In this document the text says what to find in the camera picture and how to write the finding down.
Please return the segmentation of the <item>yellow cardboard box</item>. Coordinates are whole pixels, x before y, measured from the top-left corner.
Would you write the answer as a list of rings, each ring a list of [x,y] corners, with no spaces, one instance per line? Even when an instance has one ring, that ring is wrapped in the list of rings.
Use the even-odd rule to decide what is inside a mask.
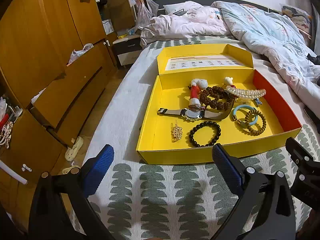
[[[260,74],[249,51],[231,44],[198,44],[164,48],[157,57],[158,75],[137,144],[148,164],[200,164],[212,161],[212,146],[221,144],[235,157],[263,153],[285,145],[302,129],[281,94]],[[236,101],[222,88],[232,77],[240,89],[265,89],[257,107],[253,100]],[[188,108],[190,83],[205,79],[203,109]],[[182,127],[172,142],[171,123]]]

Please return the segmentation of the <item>white plush hair clip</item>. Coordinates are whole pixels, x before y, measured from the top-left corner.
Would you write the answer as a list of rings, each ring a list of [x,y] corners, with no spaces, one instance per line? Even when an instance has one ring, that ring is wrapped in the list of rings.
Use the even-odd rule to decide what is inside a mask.
[[[233,78],[232,77],[225,77],[224,78],[224,85],[225,86],[232,86],[233,85]]]

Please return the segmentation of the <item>white floral duvet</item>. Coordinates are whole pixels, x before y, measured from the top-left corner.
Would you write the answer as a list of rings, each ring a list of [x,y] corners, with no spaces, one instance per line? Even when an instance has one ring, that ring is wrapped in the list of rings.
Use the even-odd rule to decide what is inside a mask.
[[[216,1],[232,35],[251,51],[266,56],[282,79],[319,116],[319,66],[307,56],[315,53],[287,17],[238,3]]]

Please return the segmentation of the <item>gold rhinestone hair clip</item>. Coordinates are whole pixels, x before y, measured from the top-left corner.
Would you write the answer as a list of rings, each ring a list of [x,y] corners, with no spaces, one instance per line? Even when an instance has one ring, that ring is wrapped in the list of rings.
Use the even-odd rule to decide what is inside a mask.
[[[181,140],[183,135],[182,127],[178,126],[177,121],[175,123],[171,123],[171,140],[172,142],[177,142]]]

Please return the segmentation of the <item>pink blanket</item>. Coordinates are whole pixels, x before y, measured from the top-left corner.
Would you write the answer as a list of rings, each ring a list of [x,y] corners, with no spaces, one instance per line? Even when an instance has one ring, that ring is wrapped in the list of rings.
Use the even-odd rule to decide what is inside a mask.
[[[190,8],[181,16],[169,14],[152,18],[140,33],[140,45],[144,48],[155,41],[230,34],[219,9],[200,6]]]

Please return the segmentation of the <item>pearl claw hair clip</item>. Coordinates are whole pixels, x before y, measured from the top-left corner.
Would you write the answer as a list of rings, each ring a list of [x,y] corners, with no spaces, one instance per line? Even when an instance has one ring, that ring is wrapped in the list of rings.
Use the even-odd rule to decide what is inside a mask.
[[[256,89],[256,90],[250,90],[250,89],[236,89],[236,94],[243,99],[249,99],[253,100],[255,98],[261,98],[266,95],[265,89]]]

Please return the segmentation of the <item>small blue hair clip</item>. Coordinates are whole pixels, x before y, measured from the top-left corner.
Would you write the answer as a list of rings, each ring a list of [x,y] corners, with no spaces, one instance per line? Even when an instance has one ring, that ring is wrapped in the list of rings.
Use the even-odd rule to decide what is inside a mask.
[[[253,99],[253,101],[254,101],[254,103],[255,103],[255,105],[256,105],[257,107],[259,107],[260,105],[263,104],[263,103],[259,100],[259,98],[255,98],[255,99]]]

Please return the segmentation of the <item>wooden wardrobe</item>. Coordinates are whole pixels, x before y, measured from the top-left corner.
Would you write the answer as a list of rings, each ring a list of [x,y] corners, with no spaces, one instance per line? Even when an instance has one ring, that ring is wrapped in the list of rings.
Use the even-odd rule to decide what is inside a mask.
[[[22,109],[1,161],[22,177],[1,201],[18,228],[27,231],[40,174],[60,174],[81,165],[97,125],[102,102],[110,101],[124,72],[111,54],[101,0],[1,0],[1,94]],[[94,47],[67,65],[73,50]],[[65,159],[77,137],[84,144]]]

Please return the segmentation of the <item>bedside nightstand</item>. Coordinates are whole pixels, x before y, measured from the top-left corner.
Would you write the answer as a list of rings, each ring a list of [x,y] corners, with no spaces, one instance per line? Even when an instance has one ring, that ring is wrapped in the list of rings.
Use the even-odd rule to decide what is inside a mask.
[[[139,35],[129,35],[117,39],[112,46],[118,68],[134,64],[142,50]]]

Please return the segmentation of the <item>patterned pillow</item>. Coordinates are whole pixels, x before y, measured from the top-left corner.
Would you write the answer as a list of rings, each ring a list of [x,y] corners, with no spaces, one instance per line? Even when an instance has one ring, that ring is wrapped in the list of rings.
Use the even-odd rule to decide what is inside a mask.
[[[302,32],[311,35],[311,16],[304,10],[287,4],[281,4],[281,13],[291,19],[296,27]]]

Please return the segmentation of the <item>white pillow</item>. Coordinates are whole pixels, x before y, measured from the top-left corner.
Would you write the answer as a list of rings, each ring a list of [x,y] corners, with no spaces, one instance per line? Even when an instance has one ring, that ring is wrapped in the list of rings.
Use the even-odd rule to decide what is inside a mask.
[[[194,1],[186,1],[183,3],[176,3],[176,4],[167,4],[163,5],[166,14],[174,14],[178,11],[188,11],[189,9],[198,9],[203,7],[203,5],[196,3]]]

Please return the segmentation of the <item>white clog slipper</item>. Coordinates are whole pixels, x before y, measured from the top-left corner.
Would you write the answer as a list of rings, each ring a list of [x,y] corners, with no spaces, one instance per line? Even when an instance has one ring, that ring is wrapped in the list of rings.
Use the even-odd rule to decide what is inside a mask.
[[[74,168],[80,169],[81,167],[80,167],[79,165],[73,165],[73,166],[71,166],[71,167],[64,168],[64,169],[62,170],[62,174],[67,174],[69,171],[71,171],[71,170],[74,169]]]
[[[84,140],[82,137],[77,137],[74,145],[72,146],[72,148],[67,148],[67,151],[65,152],[65,159],[68,162],[71,162],[74,160],[74,158],[77,156],[78,152],[80,151],[80,149],[82,148],[84,144]]]

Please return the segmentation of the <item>white plastic bag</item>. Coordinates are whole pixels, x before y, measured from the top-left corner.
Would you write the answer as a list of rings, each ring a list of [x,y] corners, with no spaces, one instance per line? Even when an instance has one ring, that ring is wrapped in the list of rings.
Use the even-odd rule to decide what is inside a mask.
[[[86,52],[88,52],[93,47],[94,47],[94,45],[92,43],[87,43],[84,45],[84,47],[81,50],[73,50],[70,55],[70,58],[69,58],[67,65],[72,64],[75,60],[77,60],[79,57],[84,55]]]

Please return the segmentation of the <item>santa hat hair clip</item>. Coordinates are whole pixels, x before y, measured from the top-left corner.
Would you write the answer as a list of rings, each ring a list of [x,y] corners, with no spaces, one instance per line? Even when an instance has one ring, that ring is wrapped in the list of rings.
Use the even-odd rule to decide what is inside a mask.
[[[192,111],[203,109],[200,103],[200,93],[208,87],[208,81],[205,79],[193,79],[190,83],[190,100],[188,108]]]

